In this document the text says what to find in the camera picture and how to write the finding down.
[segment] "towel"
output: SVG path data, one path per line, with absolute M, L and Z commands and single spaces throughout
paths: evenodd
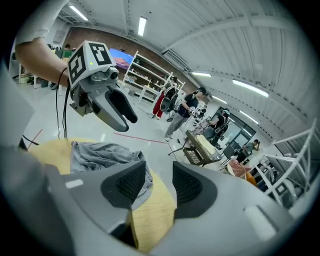
M 200 142 L 203 148 L 209 153 L 209 155 L 213 155 L 216 150 L 215 147 L 210 144 L 209 141 L 203 135 L 197 135 L 196 139 Z
M 92 172 L 107 169 L 115 165 L 134 161 L 145 161 L 141 151 L 131 152 L 128 148 L 115 143 L 91 143 L 73 141 L 71 153 L 70 173 Z M 135 210 L 151 195 L 153 178 L 147 163 L 145 164 L 145 181 L 136 200 L 131 206 Z

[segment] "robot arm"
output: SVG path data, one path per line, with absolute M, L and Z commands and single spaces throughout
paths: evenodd
M 104 43 L 84 41 L 68 62 L 70 106 L 81 116 L 95 113 L 118 132 L 129 129 L 127 120 L 138 118 L 126 96 L 118 90 L 119 71 Z

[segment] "brick wall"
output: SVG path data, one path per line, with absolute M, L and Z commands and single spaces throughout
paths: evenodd
M 142 45 L 127 40 L 123 37 L 117 36 L 115 34 L 91 28 L 71 27 L 65 38 L 64 44 L 68 43 L 71 45 L 71 48 L 77 48 L 84 40 L 105 43 L 108 48 L 114 48 L 117 50 L 123 49 L 127 54 L 130 54 L 132 56 L 134 56 L 136 52 L 139 51 L 140 55 L 148 58 L 152 62 L 161 66 L 163 69 L 167 70 L 168 72 L 173 72 L 173 75 L 177 77 L 180 81 L 185 81 L 182 90 L 186 94 L 190 94 L 196 90 L 194 84 L 165 59 L 161 58 L 160 56 L 158 56 L 151 50 L 148 50 L 147 48 L 143 47 Z M 161 74 L 157 69 L 154 69 L 151 66 L 146 66 L 146 68 L 152 70 L 155 73 L 158 73 L 158 75 Z M 124 69 L 121 70 L 121 68 L 119 68 L 119 79 L 123 79 L 125 72 L 126 71 Z M 206 104 L 208 103 L 207 98 L 204 98 L 203 101 Z

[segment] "table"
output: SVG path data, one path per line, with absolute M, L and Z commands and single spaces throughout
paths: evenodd
M 71 142 L 96 142 L 83 138 L 66 138 L 48 141 L 29 150 L 41 163 L 55 165 L 60 174 L 70 173 Z M 148 253 L 173 225 L 177 208 L 171 193 L 158 177 L 153 177 L 151 196 L 132 212 L 135 235 L 139 243 L 138 250 Z
M 192 141 L 193 147 L 185 147 L 187 143 L 187 139 L 185 140 L 183 146 L 181 148 L 178 148 L 175 151 L 172 151 L 168 155 L 170 156 L 172 153 L 183 150 L 186 158 L 189 160 L 190 164 L 200 166 L 205 166 L 207 164 L 218 162 L 222 159 L 221 154 L 219 154 L 217 151 L 213 155 L 209 155 L 207 150 L 204 149 L 204 147 L 200 144 L 200 142 L 197 140 L 196 136 L 199 135 L 191 130 L 187 130 L 185 132 L 187 137 Z

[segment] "white ceiling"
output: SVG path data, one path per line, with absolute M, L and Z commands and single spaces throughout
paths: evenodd
M 297 133 L 320 118 L 319 63 L 290 14 L 271 0 L 78 0 L 83 23 L 68 6 L 59 17 L 137 40 L 159 55 L 168 50 L 231 112 L 270 140 Z M 143 37 L 140 16 L 147 18 Z M 270 93 L 234 85 L 237 78 Z M 238 111 L 242 110 L 258 125 Z

